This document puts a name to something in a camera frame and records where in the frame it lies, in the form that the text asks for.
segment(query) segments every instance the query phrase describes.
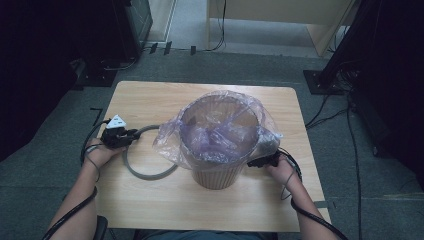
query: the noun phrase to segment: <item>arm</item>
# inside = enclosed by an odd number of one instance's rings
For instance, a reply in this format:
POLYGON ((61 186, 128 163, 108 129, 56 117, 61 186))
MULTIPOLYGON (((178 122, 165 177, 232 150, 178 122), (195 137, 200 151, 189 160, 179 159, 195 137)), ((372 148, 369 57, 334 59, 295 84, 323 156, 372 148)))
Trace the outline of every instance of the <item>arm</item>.
MULTIPOLYGON (((101 143, 98 139, 93 139, 88 145, 101 143)), ((114 155, 124 151, 125 148, 108 149, 103 145, 98 146, 91 151, 88 157, 100 169, 106 164, 114 155)), ((82 165, 81 171, 77 180, 60 206, 59 210, 53 217, 50 227, 53 226, 63 215, 69 210, 80 204, 87 197, 89 197, 94 190, 98 172, 96 167, 86 157, 82 165)), ((51 239, 93 239, 97 226, 97 213, 94 200, 88 203, 87 206, 82 208, 52 236, 51 239)))
MULTIPOLYGON (((287 184, 286 188, 292 194, 293 201, 297 206, 323 218, 297 174, 293 174, 289 179, 293 173, 293 168, 287 162, 285 156, 280 156, 278 161, 277 167, 267 166, 267 170, 271 173, 272 177, 281 185, 287 184)), ((297 213, 297 218, 302 239, 337 239, 337 236, 333 232, 308 217, 297 213)))

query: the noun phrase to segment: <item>clear plastic bag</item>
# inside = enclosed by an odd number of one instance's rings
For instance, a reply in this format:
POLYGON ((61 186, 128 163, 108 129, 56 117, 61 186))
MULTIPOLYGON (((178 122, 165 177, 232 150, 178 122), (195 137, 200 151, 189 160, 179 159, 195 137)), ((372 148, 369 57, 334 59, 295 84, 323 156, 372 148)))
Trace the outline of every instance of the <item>clear plastic bag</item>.
POLYGON ((162 124, 153 148, 180 167, 221 171, 274 154, 281 137, 258 99, 215 91, 162 124))

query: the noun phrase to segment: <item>forearm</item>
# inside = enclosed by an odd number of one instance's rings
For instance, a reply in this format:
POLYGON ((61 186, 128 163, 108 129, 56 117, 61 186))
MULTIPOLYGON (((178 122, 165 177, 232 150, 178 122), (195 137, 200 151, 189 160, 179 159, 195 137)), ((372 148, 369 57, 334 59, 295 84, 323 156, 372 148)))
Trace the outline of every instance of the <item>forearm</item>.
MULTIPOLYGON (((49 228, 93 193, 96 178, 96 168, 92 163, 85 161, 74 186, 55 214, 49 228)), ((93 239, 96 225, 97 213, 93 200, 66 221, 51 239, 93 239)))
MULTIPOLYGON (((323 218, 299 178, 290 180, 290 190, 294 203, 301 209, 323 218)), ((337 239, 336 235, 323 225, 297 213, 302 239, 337 239)))

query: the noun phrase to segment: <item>wooden table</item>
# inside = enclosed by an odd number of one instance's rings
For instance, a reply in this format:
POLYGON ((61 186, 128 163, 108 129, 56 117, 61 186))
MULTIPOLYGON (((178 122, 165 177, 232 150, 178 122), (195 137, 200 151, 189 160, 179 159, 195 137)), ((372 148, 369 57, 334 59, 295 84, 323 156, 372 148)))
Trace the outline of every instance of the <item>wooden table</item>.
POLYGON ((225 19, 307 24, 315 49, 319 56, 323 56, 334 35, 349 16, 355 0, 208 0, 208 48, 209 19, 222 18, 224 2, 227 2, 225 19))
MULTIPOLYGON (((299 163, 304 184, 314 201, 324 201, 315 161, 304 127, 296 92, 285 87, 208 85, 163 82, 120 82, 106 117, 119 114, 127 129, 161 124, 203 94, 232 90, 259 99, 284 134, 281 146, 299 163)), ((152 149, 157 130, 143 133, 133 142, 130 164, 144 174, 155 174, 172 166, 152 149)), ((264 168, 246 168, 237 181, 223 190, 197 184, 189 170, 178 168, 157 181, 133 176, 121 157, 101 172, 96 197, 98 214, 111 228, 231 230, 260 232, 299 231, 290 201, 281 201, 281 186, 264 168)), ((330 221, 328 210, 320 209, 330 221)))

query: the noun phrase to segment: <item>person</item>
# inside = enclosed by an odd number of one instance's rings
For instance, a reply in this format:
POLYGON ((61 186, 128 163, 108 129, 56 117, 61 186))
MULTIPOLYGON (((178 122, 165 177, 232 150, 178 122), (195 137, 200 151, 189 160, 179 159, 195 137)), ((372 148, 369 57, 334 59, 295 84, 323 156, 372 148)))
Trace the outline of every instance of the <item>person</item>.
MULTIPOLYGON (((73 187, 67 194, 63 203, 54 215, 49 229, 66 213, 84 201, 93 193, 99 169, 105 165, 115 155, 125 151, 124 148, 109 149, 102 144, 99 139, 92 139, 87 145, 92 147, 85 155, 82 168, 73 187)), ((291 193, 296 205, 320 218, 320 212, 315 207, 311 197, 303 186, 297 174, 293 174, 293 168, 284 155, 278 159, 277 167, 271 165, 266 169, 277 183, 285 184, 286 189, 291 193)), ((319 223, 297 214, 302 239, 337 239, 336 235, 320 225, 319 223)), ((91 201, 87 206, 78 211, 68 221, 66 221, 50 239, 93 239, 97 226, 97 213, 95 201, 91 201)), ((155 234, 144 235, 143 239, 261 239, 260 234, 227 233, 218 231, 157 231, 155 234)))

